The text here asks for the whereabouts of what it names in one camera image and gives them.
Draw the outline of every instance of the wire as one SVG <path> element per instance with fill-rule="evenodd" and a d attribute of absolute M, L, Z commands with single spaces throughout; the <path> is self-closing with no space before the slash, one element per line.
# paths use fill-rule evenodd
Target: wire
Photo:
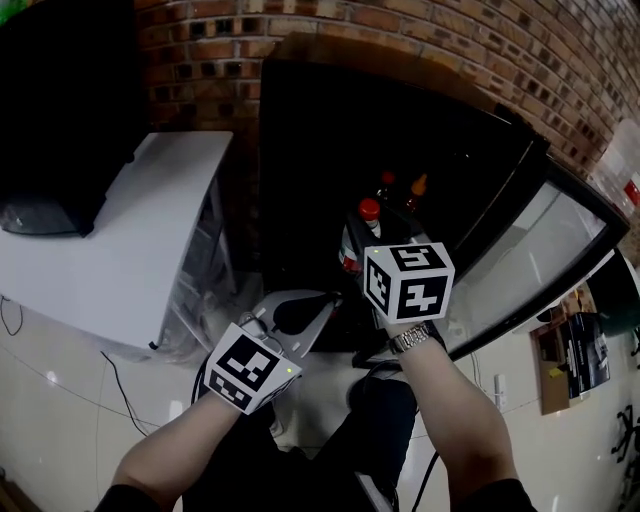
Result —
<path fill-rule="evenodd" d="M 476 386 L 482 391 L 485 395 L 489 397 L 493 396 L 502 396 L 502 393 L 489 393 L 482 386 L 482 372 L 480 372 L 480 361 L 478 361 L 478 356 L 475 352 L 471 352 L 471 364 L 473 365 L 473 380 L 476 383 Z"/>
<path fill-rule="evenodd" d="M 138 424 L 136 423 L 136 420 L 133 417 L 133 412 L 131 412 L 131 403 L 129 402 L 129 399 L 127 398 L 127 395 L 124 392 L 124 389 L 122 389 L 122 384 L 120 383 L 120 375 L 118 374 L 118 368 L 116 367 L 115 363 L 107 357 L 107 354 L 105 354 L 102 351 L 100 351 L 100 353 L 107 361 L 109 361 L 109 363 L 111 363 L 111 366 L 113 366 L 113 373 L 116 376 L 116 382 L 118 383 L 118 387 L 120 388 L 120 393 L 122 393 L 122 398 L 124 398 L 124 405 L 127 406 L 127 410 L 129 411 L 129 417 L 131 418 L 131 423 L 133 423 L 133 426 L 136 427 L 138 432 L 140 432 L 144 437 L 147 437 L 148 434 L 138 426 Z"/>
<path fill-rule="evenodd" d="M 4 303 L 5 302 L 11 302 L 11 299 L 7 299 L 4 295 L 2 295 L 2 298 L 0 299 L 0 319 L 2 319 L 2 323 L 4 325 L 4 328 L 7 330 L 7 334 L 9 336 L 15 336 L 20 332 L 20 329 L 22 329 L 22 324 L 24 322 L 24 313 L 22 312 L 22 306 L 18 304 L 18 307 L 20 308 L 20 325 L 15 331 L 11 332 L 9 330 L 9 326 L 7 325 L 7 322 L 4 319 Z"/>
<path fill-rule="evenodd" d="M 431 462 L 429 462 L 429 467 L 427 468 L 427 472 L 424 474 L 424 478 L 422 479 L 422 484 L 420 485 L 420 490 L 418 491 L 418 496 L 416 496 L 416 501 L 413 504 L 413 508 L 411 509 L 411 512 L 416 512 L 416 510 L 418 510 L 418 505 L 420 505 L 420 500 L 422 499 L 422 493 L 424 493 L 424 488 L 427 486 L 427 482 L 429 481 L 429 477 L 431 476 L 431 472 L 433 471 L 433 466 L 436 465 L 438 457 L 440 457 L 440 454 L 438 452 L 435 452 L 433 454 L 433 457 L 431 457 Z"/>

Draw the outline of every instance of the tiled floor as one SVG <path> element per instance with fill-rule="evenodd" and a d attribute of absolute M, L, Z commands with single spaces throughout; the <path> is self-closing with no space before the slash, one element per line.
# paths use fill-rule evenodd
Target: tiled floor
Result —
<path fill-rule="evenodd" d="M 5 304 L 12 326 L 13 307 Z M 632 401 L 640 407 L 640 372 L 628 357 L 630 343 L 610 340 L 610 382 L 577 407 L 544 417 L 527 336 L 505 336 L 477 353 L 489 392 L 493 376 L 506 375 L 505 419 L 520 477 L 538 510 L 607 512 L 615 505 L 623 469 L 609 453 L 615 415 Z M 147 430 L 188 406 L 194 370 L 113 359 Z M 458 365 L 472 378 L 469 358 Z M 278 403 L 289 425 L 280 444 L 320 446 L 344 418 L 346 390 L 362 373 L 349 367 L 349 357 L 312 355 L 305 377 Z M 433 453 L 420 420 L 413 437 L 398 489 L 402 511 L 411 510 Z M 0 466 L 43 511 L 95 508 L 121 457 L 141 438 L 113 369 L 86 336 L 31 311 L 15 337 L 0 326 Z M 448 510 L 440 462 L 420 509 Z"/>

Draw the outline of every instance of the glass door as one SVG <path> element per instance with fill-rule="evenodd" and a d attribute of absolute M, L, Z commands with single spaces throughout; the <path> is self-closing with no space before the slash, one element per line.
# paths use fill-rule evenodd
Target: glass door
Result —
<path fill-rule="evenodd" d="M 446 317 L 433 321 L 447 349 L 463 347 L 504 322 L 571 268 L 605 227 L 587 208 L 545 183 L 456 283 Z"/>

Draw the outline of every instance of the black television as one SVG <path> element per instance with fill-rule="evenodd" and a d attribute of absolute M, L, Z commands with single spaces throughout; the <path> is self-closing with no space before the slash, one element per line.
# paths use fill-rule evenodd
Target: black television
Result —
<path fill-rule="evenodd" d="M 133 0 L 45 0 L 0 48 L 0 227 L 86 236 L 149 133 Z"/>

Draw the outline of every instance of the black pants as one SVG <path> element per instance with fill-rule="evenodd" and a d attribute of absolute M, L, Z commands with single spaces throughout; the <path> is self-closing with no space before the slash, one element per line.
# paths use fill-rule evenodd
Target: black pants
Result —
<path fill-rule="evenodd" d="M 278 449 L 271 405 L 241 416 L 183 496 L 185 512 L 371 510 L 355 472 L 370 475 L 385 496 L 393 493 L 416 401 L 404 382 L 376 378 L 359 381 L 351 396 L 352 411 L 313 461 Z"/>

